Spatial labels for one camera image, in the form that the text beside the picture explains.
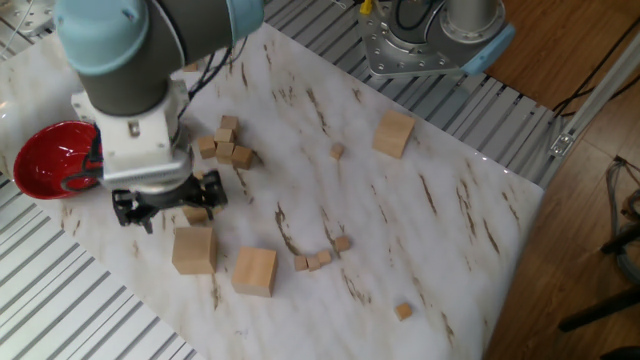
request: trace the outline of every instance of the stack of wooden blocks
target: stack of wooden blocks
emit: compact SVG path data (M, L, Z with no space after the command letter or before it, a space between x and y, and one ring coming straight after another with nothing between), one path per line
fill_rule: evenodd
M240 135L240 122L236 116L223 116L215 135L198 138L198 147L203 159L216 157L218 163L249 170L253 161L253 150L236 145Z

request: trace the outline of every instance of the small wooden cube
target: small wooden cube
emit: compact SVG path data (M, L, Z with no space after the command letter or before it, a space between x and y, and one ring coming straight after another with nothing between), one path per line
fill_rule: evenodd
M411 316L411 314L413 314L413 312L411 311L411 307L407 303L398 305L396 307L396 316L398 316L398 320L400 321L408 318L409 316Z
M309 271L316 271L322 267L322 264L320 264L320 260L318 259L318 256L307 257L307 264L309 266Z
M231 156L233 156L233 150L235 149L234 143L219 143L216 157L220 164L232 164Z
M331 147L331 157L336 160L340 160L340 157L342 157L343 152L344 152L344 146L340 144L333 144L333 146Z
M236 137L233 135L233 130L231 129L218 129L215 140L216 143L220 145L220 143L223 142L234 142L236 141Z
M231 156L233 166L238 169L249 170L251 168L251 162L253 161L253 150L244 146L236 146Z
M296 271L307 270L309 264L307 264L307 257L304 255L298 255L293 259L293 263L296 267Z
M207 220L209 220L209 215L207 214L207 210L205 208L194 208L191 206L183 206L182 212L184 216L187 218L189 225L201 224Z
M318 254L318 261L320 261L320 265L325 266L331 263L331 253L329 250L322 250Z
M349 238L346 236L341 236L336 239L336 251L342 252L347 251L351 248L351 244L349 243Z
M182 68L184 72L196 72L198 71L198 62L194 62L193 64L189 64Z
M233 130L233 135L238 138L240 135L240 122L238 121L238 117L223 115L222 120L220 120L220 129L231 129Z
M216 156L216 142L213 135L198 138L198 147L200 148L200 155L203 159Z

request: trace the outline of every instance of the wooden floor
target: wooden floor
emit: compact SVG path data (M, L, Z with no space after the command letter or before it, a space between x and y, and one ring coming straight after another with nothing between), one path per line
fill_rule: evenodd
M503 2L516 37L488 73L549 108L573 93L640 16L638 0Z
M562 6L566 1L555 3ZM640 86L611 101L557 172L485 359L587 360L618 347L640 345L640 305L571 333L557 330L565 316L631 286L614 257L602 255L599 247L611 234L605 170L616 154L640 165L638 104ZM619 199L638 188L626 172L620 173ZM640 247L630 253L640 264Z

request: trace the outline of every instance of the robotic arm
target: robotic arm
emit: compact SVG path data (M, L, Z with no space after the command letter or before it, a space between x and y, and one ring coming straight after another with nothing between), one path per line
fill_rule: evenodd
M191 174L193 151L178 121L189 98L170 75L232 46L263 17L262 0L57 2L57 31L85 89L72 104L99 129L99 180L113 190L121 225L151 232L161 209L203 207L212 218L211 209L226 204L217 172Z

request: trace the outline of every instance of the metal mounting plate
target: metal mounting plate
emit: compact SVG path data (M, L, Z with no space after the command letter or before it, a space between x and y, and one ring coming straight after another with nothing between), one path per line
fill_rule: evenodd
M429 45L419 44L414 49L401 49L392 45L392 34L387 24L375 11L370 15L358 13L358 30L363 39L369 68L381 77L422 76L434 74L462 74L458 66L444 58Z
M0 0L0 18L4 19L14 29L20 24L29 3L17 0ZM36 36L45 29L53 27L53 3L36 3L31 6L29 15L20 26L20 33L25 36Z

